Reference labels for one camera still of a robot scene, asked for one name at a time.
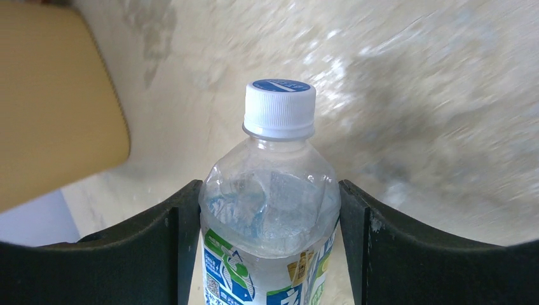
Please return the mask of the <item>blue green label white-cap bottle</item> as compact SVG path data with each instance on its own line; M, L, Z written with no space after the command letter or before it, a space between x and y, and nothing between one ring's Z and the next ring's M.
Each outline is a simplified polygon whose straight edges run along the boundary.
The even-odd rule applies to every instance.
M213 166L198 199L207 304L320 304L341 197L309 141L315 101L300 81L247 85L247 138Z

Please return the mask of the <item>yellow plastic bin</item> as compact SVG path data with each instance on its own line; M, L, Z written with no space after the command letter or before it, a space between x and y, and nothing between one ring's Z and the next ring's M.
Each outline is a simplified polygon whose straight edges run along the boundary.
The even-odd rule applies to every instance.
M1 2L1 210L118 166L130 136L84 18Z

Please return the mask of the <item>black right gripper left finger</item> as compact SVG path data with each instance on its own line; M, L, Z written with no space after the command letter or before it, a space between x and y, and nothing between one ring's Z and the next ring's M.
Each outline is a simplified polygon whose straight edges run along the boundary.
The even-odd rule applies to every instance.
M2 304L187 304L200 180L75 243L1 244Z

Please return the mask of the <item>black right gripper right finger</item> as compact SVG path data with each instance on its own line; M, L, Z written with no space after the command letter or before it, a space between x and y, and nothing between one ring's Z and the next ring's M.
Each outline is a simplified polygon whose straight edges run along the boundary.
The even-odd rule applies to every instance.
M424 224L349 180L340 224L355 304L537 304L538 242L509 247Z

